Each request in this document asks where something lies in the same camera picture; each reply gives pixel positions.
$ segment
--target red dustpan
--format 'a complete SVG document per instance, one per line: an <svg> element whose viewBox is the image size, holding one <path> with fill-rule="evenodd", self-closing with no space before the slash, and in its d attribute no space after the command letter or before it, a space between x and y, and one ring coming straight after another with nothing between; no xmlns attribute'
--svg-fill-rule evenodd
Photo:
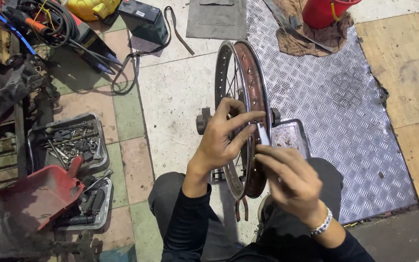
<svg viewBox="0 0 419 262"><path fill-rule="evenodd" d="M69 171L49 165L0 190L7 212L27 232L35 232L69 209L84 189L77 178L81 156L73 159Z"/></svg>

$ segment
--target black battery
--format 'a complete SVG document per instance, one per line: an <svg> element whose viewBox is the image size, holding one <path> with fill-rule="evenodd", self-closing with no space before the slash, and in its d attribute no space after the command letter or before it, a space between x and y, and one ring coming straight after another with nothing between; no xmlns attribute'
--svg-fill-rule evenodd
<svg viewBox="0 0 419 262"><path fill-rule="evenodd" d="M159 45L166 43L169 33L159 8L134 0L123 0L118 10L133 36Z"/></svg>

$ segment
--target red bucket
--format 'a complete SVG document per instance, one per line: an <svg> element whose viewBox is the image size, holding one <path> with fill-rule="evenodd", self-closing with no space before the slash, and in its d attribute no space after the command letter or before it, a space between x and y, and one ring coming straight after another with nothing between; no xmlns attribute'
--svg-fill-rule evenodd
<svg viewBox="0 0 419 262"><path fill-rule="evenodd" d="M340 18L349 7L360 3L360 1L308 0L302 12L303 21L312 28L328 27L336 18Z"/></svg>

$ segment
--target brown rag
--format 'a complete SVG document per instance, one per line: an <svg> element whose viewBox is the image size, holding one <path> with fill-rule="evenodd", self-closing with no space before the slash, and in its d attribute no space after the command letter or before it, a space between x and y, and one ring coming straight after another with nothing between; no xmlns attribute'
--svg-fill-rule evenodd
<svg viewBox="0 0 419 262"><path fill-rule="evenodd" d="M347 28L353 25L353 20L349 13L345 13L341 20L333 22L329 27L323 29L310 28L303 22L302 10L307 0L273 0L273 2L282 10L287 19L295 15L300 21L298 33L313 39L318 43L334 48L338 52L345 44L347 39ZM304 39L299 39L286 34L282 29L276 32L281 52L292 56L314 55L324 57L331 53Z"/></svg>

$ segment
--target silver bracelet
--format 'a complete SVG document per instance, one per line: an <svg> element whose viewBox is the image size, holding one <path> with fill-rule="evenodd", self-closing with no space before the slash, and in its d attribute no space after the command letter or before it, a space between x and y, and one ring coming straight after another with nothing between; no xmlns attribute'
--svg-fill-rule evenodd
<svg viewBox="0 0 419 262"><path fill-rule="evenodd" d="M326 231L326 229L329 227L330 221L332 220L332 212L330 211L330 209L328 207L326 207L326 209L327 209L326 219L321 224L321 226L319 226L315 229L310 229L310 235L311 236L319 235L319 234L323 233L324 231Z"/></svg>

